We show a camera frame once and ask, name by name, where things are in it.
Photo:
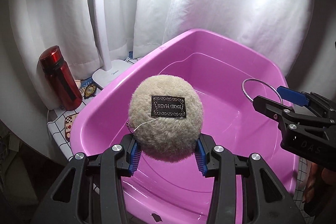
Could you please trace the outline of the beige fluffy round pouch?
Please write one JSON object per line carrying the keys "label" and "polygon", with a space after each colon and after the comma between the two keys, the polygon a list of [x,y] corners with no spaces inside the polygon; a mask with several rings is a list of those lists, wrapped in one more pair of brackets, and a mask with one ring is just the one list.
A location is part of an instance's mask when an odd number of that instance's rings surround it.
{"label": "beige fluffy round pouch", "polygon": [[151,76],[132,94],[126,124],[148,157],[179,162],[195,151],[203,127],[203,105],[183,78]]}

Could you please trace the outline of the pink plastic tub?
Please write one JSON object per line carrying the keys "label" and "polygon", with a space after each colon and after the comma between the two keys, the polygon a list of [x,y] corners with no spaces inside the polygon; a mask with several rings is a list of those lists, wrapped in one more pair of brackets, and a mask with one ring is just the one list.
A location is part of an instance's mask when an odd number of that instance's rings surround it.
{"label": "pink plastic tub", "polygon": [[[73,153],[96,155],[120,143],[131,96],[153,75],[185,79],[203,104],[202,133],[236,155],[259,153],[290,194],[297,182],[298,157],[280,146],[277,123],[256,112],[250,97],[276,100],[286,85],[266,57],[205,30],[190,30],[131,65],[80,111],[70,144]],[[138,170],[122,182],[127,211],[146,223],[205,223],[213,180],[199,172],[194,157],[156,161],[142,154]]]}

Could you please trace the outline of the black grid white tablecloth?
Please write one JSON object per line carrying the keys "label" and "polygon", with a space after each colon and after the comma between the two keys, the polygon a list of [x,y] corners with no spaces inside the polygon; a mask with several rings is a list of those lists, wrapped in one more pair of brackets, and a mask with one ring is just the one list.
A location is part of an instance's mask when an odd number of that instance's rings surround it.
{"label": "black grid white tablecloth", "polygon": [[100,93],[101,89],[98,88],[95,94],[87,99],[83,99],[81,105],[71,111],[67,111],[63,106],[60,106],[54,110],[49,110],[47,114],[47,129],[50,136],[55,141],[56,145],[59,147],[62,154],[67,160],[71,160],[73,157],[73,152],[69,140],[66,138],[65,134],[65,121],[68,116],[76,115],[87,106],[93,98]]}

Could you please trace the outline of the white curtain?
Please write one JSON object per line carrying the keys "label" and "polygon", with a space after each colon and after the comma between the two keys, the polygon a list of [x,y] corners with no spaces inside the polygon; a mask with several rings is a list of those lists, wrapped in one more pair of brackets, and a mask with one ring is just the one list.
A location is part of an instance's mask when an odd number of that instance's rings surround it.
{"label": "white curtain", "polygon": [[[335,0],[104,0],[111,59],[143,57],[192,28],[232,38],[276,63],[291,87],[335,97]],[[59,106],[38,63],[58,45],[76,79],[102,67],[92,0],[1,0],[1,122],[60,161],[47,134]]]}

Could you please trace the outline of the red metal water bottle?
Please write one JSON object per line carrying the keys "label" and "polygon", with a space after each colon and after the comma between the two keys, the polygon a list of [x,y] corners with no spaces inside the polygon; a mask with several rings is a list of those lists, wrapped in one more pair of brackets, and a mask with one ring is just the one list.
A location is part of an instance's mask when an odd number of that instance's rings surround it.
{"label": "red metal water bottle", "polygon": [[82,95],[59,46],[46,49],[40,55],[39,62],[63,107],[68,111],[77,109],[83,101]]}

